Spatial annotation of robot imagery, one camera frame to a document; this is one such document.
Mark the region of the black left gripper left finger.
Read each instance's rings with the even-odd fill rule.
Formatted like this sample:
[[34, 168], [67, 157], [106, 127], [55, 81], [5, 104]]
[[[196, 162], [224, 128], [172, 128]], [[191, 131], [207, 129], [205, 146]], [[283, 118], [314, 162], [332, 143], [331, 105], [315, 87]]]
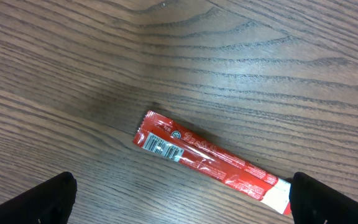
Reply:
[[62, 172], [0, 204], [0, 224], [67, 224], [76, 193], [76, 179]]

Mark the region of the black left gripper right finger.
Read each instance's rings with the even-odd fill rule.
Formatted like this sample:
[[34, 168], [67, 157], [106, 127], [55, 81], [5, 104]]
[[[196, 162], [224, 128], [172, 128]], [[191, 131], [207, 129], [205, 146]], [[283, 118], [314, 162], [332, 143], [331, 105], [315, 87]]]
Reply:
[[291, 179], [289, 199], [295, 224], [358, 224], [358, 202], [303, 172]]

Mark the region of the red snack packet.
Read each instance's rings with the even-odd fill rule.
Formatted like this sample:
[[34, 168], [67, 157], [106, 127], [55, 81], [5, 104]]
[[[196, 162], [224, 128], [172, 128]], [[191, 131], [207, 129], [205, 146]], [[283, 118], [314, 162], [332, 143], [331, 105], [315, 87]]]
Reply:
[[291, 184], [205, 140], [174, 120], [149, 110], [134, 144], [254, 198], [282, 215], [291, 214]]

